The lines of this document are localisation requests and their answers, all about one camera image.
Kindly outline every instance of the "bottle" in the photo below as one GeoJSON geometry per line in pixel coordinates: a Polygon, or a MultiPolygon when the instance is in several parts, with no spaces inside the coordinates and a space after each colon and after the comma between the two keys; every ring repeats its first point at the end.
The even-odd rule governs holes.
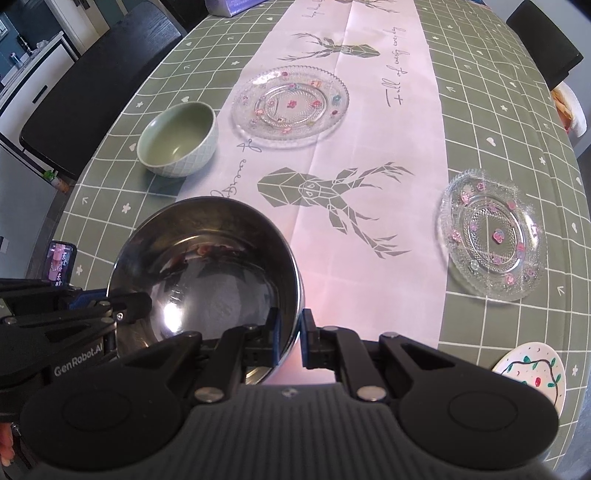
{"type": "Polygon", "coordinates": [[[68,191],[70,190],[70,186],[61,178],[57,177],[56,174],[53,173],[51,170],[47,170],[43,174],[43,178],[46,179],[52,187],[54,187],[56,190],[59,190],[62,193],[68,193],[68,191]]]}
{"type": "Polygon", "coordinates": [[[18,55],[14,52],[12,52],[10,54],[10,59],[12,60],[12,62],[17,66],[18,69],[22,68],[22,62],[21,59],[18,58],[18,55]]]}
{"type": "Polygon", "coordinates": [[[29,42],[27,42],[22,35],[17,36],[17,43],[21,46],[21,48],[29,54],[29,56],[33,53],[29,42]]]}

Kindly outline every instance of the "bowl rim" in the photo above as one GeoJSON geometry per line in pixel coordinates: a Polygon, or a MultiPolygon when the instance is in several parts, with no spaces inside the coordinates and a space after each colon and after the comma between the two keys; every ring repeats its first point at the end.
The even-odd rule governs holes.
{"type": "Polygon", "coordinates": [[[183,103],[179,103],[177,105],[173,105],[169,108],[167,108],[164,112],[160,112],[158,115],[156,115],[152,120],[150,120],[149,124],[146,125],[144,127],[144,129],[142,130],[141,134],[139,135],[138,138],[138,145],[136,148],[136,152],[138,153],[138,160],[139,162],[144,166],[144,167],[149,167],[149,168],[164,168],[164,167],[169,167],[171,165],[175,165],[175,163],[178,163],[180,161],[183,161],[188,155],[194,153],[195,151],[197,151],[199,148],[201,148],[203,146],[203,144],[209,140],[209,138],[212,136],[213,131],[215,130],[216,127],[216,123],[217,123],[217,115],[215,110],[212,108],[211,105],[208,105],[207,103],[204,102],[200,102],[198,100],[194,100],[192,102],[183,102],[183,103]],[[178,160],[173,160],[170,161],[168,163],[164,163],[164,164],[158,164],[158,165],[153,165],[151,163],[148,163],[147,161],[145,161],[144,159],[141,158],[139,152],[141,149],[141,144],[146,142],[146,137],[144,136],[144,133],[146,132],[146,130],[148,129],[148,127],[150,125],[152,125],[155,121],[158,120],[158,118],[164,116],[165,114],[170,114],[171,111],[173,110],[181,110],[183,108],[187,108],[187,105],[202,105],[207,107],[207,109],[210,111],[210,113],[212,114],[212,124],[209,127],[209,130],[207,132],[207,135],[205,135],[205,137],[203,138],[203,140],[201,140],[201,142],[199,143],[199,145],[197,145],[194,149],[192,149],[189,153],[183,155],[181,158],[179,158],[178,160]]]}

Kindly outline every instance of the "cabinet handle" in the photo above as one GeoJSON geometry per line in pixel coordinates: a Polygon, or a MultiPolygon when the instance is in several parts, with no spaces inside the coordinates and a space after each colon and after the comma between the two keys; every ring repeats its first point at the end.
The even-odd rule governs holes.
{"type": "Polygon", "coordinates": [[[43,93],[45,93],[45,90],[47,90],[47,85],[44,85],[43,88],[41,89],[41,91],[35,95],[35,98],[33,99],[33,103],[37,103],[39,98],[41,98],[41,95],[43,95],[43,93]]]}

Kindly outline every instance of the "smartphone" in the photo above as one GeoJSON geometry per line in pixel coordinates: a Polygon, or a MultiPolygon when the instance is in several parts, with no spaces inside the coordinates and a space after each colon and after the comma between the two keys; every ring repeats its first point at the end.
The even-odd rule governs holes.
{"type": "Polygon", "coordinates": [[[55,286],[68,285],[76,261],[76,246],[67,242],[52,241],[47,250],[43,279],[55,286]]]}

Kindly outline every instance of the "chair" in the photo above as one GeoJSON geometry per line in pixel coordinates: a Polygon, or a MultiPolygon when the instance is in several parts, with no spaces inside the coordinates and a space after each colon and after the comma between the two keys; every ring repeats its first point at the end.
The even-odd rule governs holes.
{"type": "Polygon", "coordinates": [[[209,14],[205,0],[160,0],[160,2],[187,33],[209,14]]]}
{"type": "Polygon", "coordinates": [[[158,7],[137,5],[47,94],[22,128],[22,146],[77,180],[121,110],[180,40],[158,7]]]}
{"type": "Polygon", "coordinates": [[[507,25],[523,42],[550,90],[583,60],[577,48],[531,0],[517,7],[507,25]]]}

